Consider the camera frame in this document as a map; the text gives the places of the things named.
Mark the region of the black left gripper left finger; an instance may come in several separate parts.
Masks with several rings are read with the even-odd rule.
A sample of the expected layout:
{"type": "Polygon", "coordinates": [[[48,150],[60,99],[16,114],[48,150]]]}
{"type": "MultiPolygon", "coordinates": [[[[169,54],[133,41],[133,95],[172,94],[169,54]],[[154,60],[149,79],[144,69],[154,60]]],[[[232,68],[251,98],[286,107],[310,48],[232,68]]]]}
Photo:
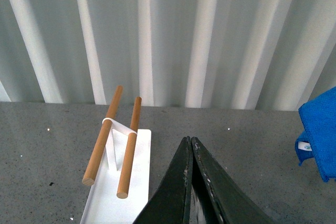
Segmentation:
{"type": "Polygon", "coordinates": [[[184,137],[153,197],[134,223],[189,223],[193,173],[191,138],[184,137]]]}

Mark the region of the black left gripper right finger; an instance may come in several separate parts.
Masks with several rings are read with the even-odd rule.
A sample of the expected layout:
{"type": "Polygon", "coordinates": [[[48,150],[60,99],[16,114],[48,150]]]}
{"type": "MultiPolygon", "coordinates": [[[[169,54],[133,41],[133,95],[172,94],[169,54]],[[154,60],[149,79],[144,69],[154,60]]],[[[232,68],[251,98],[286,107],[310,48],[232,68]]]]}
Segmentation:
{"type": "Polygon", "coordinates": [[[192,193],[197,223],[273,223],[193,137],[192,193]]]}

